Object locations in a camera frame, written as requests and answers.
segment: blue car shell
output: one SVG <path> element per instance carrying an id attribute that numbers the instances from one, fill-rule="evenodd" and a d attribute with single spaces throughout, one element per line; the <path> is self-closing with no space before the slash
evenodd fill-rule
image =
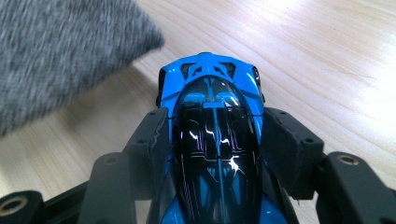
<path id="1" fill-rule="evenodd" d="M 262 192 L 264 112 L 257 68 L 200 53 L 164 66 L 157 106 L 174 146 L 165 175 L 176 195 L 162 223 L 286 223 Z"/>

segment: wooden table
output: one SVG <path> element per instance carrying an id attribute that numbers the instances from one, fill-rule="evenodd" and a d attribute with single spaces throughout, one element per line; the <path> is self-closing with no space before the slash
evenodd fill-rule
<path id="1" fill-rule="evenodd" d="M 396 2 L 138 0 L 166 45 L 44 119 L 0 140 L 0 197 L 45 200 L 89 178 L 155 108 L 160 68 L 201 51 L 255 64 L 267 106 L 290 112 L 325 143 L 356 154 L 396 189 Z M 317 223 L 314 202 L 295 203 Z M 148 202 L 138 204 L 145 221 Z"/>

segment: wooden surface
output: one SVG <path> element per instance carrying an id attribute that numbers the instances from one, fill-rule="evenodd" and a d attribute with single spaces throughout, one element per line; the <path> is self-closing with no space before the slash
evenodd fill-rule
<path id="1" fill-rule="evenodd" d="M 121 151 L 155 108 L 160 68 L 212 51 L 255 64 L 267 106 L 290 112 L 325 151 L 356 154 L 396 189 L 396 2 L 144 1 L 166 45 L 44 119 L 0 140 L 0 197 L 36 189 L 47 200 Z M 295 203 L 317 223 L 314 202 Z M 138 204 L 145 221 L 149 203 Z"/>

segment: light wood floor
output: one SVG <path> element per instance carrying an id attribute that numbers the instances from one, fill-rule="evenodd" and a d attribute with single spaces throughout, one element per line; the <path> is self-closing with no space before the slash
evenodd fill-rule
<path id="1" fill-rule="evenodd" d="M 290 112 L 326 152 L 364 158 L 396 189 L 396 1 L 137 2 L 165 47 L 1 139 L 0 197 L 36 189 L 47 200 L 86 181 L 155 108 L 160 68 L 201 51 L 255 64 L 267 106 Z M 295 203 L 301 223 L 318 222 L 314 206 Z M 138 204 L 139 222 L 148 209 Z"/>

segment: gray fabric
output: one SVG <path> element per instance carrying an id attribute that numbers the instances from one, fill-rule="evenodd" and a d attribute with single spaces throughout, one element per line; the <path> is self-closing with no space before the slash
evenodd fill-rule
<path id="1" fill-rule="evenodd" d="M 1 0 L 0 136 L 162 44 L 131 0 Z"/>

